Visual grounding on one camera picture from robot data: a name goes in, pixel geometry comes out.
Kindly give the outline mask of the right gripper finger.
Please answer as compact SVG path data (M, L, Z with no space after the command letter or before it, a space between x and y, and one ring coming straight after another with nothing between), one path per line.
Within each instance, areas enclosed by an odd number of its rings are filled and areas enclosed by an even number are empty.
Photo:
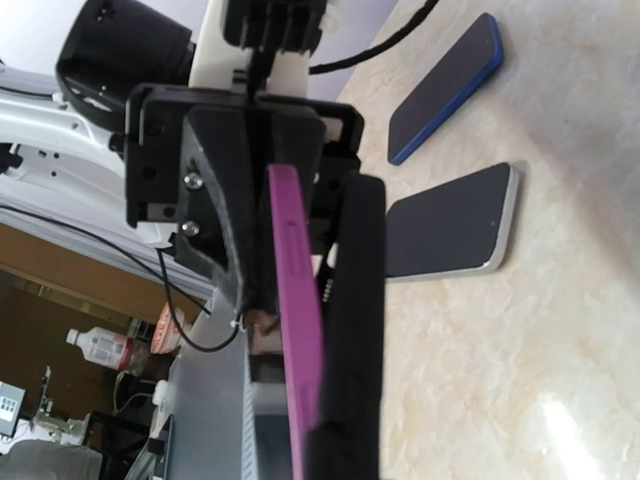
M324 365L319 422L306 438L307 479L377 479L385 330L384 183L351 174L339 195L321 262Z

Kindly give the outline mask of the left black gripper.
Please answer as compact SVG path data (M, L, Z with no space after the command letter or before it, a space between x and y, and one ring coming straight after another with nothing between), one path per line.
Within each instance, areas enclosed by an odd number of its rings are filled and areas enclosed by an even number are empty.
M263 309L256 198L264 169L294 166L307 207L323 215L333 195L313 186L315 174L357 169L363 129L346 104L139 85L122 137L127 224L145 244L166 248L180 221L178 263L236 311Z

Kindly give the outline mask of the purple edged smartphone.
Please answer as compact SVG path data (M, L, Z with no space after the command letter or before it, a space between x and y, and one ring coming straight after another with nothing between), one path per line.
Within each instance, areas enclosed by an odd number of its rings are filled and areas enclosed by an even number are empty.
M318 424L323 326L295 167L267 167L293 477L308 479L307 437Z

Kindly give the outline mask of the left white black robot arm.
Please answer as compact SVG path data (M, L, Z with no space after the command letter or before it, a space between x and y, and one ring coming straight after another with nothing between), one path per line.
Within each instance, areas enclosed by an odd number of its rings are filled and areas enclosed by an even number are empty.
M174 246L235 310L272 310L271 174L297 180L314 242L359 167L362 116L307 96L327 13L211 1L193 34L139 1L88 1L53 76L3 68L2 171Z

